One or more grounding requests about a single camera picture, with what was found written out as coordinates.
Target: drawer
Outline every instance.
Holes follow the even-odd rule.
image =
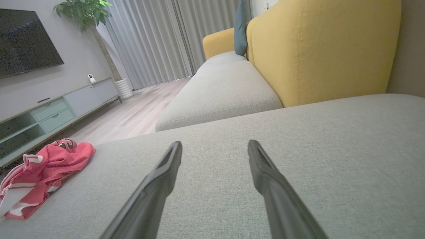
[[[32,111],[32,114],[38,121],[42,121],[66,108],[67,106],[65,102],[63,102],[62,98],[60,98],[36,108]]]
[[[74,116],[72,115],[71,111],[67,109],[60,113],[57,113],[56,115],[53,115],[52,117],[46,119],[40,124],[47,133],[50,133],[56,128],[64,125],[66,122],[72,120],[73,118]]]

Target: yellow sofa backrest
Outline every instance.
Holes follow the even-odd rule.
[[[248,25],[247,57],[284,107],[383,94],[400,0],[281,0]]]

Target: cabinet top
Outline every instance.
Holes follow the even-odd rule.
[[[99,82],[102,82],[102,81],[104,81],[104,80],[112,80],[112,78],[111,78],[111,77],[109,77],[109,78],[106,78],[106,79],[103,79],[103,80],[97,80],[97,81],[95,81],[95,82],[90,82],[89,84],[87,84],[87,85],[82,85],[82,86],[80,86],[80,87],[78,87],[78,88],[76,88],[76,89],[74,89],[74,90],[72,90],[72,91],[68,91],[68,92],[65,92],[65,93],[63,93],[63,94],[61,94],[61,95],[58,95],[58,96],[55,96],[55,97],[51,97],[49,100],[45,100],[45,101],[40,102],[40,103],[35,103],[34,105],[32,105],[32,106],[30,106],[30,107],[28,107],[28,108],[26,108],[26,109],[24,109],[24,110],[22,110],[22,111],[20,111],[20,112],[18,112],[18,113],[15,113],[15,114],[13,114],[13,115],[9,115],[9,116],[7,116],[7,117],[1,118],[1,119],[0,119],[0,124],[1,124],[1,123],[3,123],[3,122],[5,122],[5,121],[8,121],[8,120],[10,120],[10,119],[13,119],[13,118],[15,118],[15,117],[17,117],[17,116],[19,116],[19,115],[21,115],[21,114],[24,114],[24,113],[26,113],[26,112],[28,112],[28,111],[30,111],[30,110],[32,110],[32,109],[35,109],[35,108],[40,107],[40,106],[42,106],[42,105],[44,105],[44,104],[47,104],[47,103],[49,103],[49,102],[51,102],[51,101],[54,101],[54,100],[56,100],[56,99],[59,99],[59,98],[63,97],[64,95],[67,95],[67,94],[69,94],[69,93],[71,93],[71,92],[77,91],[77,90],[82,89],[82,88],[84,88],[84,87],[87,87],[87,86],[89,86],[89,85],[94,85],[94,84],[99,83]]]

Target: gray curtain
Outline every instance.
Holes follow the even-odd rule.
[[[193,76],[205,36],[235,25],[239,0],[110,0],[107,23],[135,89]],[[251,10],[247,14],[251,19]]]
[[[111,0],[109,32],[135,87],[143,88],[191,75],[181,34],[173,27],[167,0]]]
[[[182,20],[182,32],[189,47],[188,57],[194,71],[205,62],[202,40],[209,34],[235,26],[240,0],[175,0]],[[251,8],[247,7],[248,19]]]

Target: tv stand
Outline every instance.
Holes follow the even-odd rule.
[[[107,78],[0,119],[0,167],[115,100],[119,100],[118,91],[112,79]]]

